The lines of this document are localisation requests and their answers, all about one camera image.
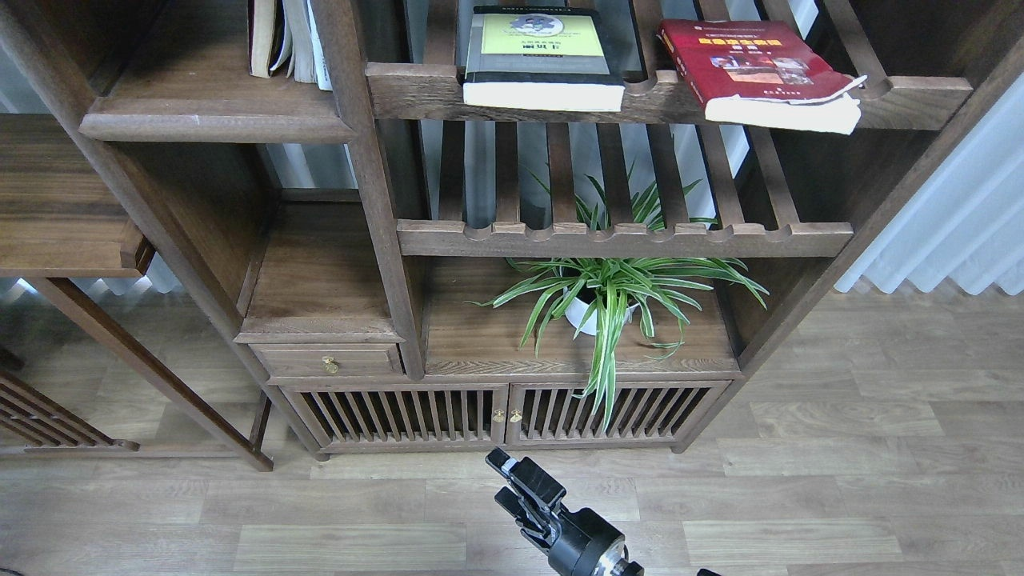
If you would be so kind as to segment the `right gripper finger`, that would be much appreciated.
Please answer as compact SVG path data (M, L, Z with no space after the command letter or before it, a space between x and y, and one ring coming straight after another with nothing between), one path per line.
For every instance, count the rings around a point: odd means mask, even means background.
M541 521L553 521L560 513L566 488L538 466L534 459L517 460L504 450L494 448L484 457L484 462L508 481L505 488L512 489L534 504L535 513Z
M512 515L522 532L530 537L544 537L545 524L535 513L534 504L510 488L501 488L494 500L505 511Z

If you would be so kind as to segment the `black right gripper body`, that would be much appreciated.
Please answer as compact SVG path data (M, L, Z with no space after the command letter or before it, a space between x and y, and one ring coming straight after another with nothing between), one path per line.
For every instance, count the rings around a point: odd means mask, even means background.
M522 506L516 523L559 575L644 574L643 566L630 560L625 535L592 508L532 515Z

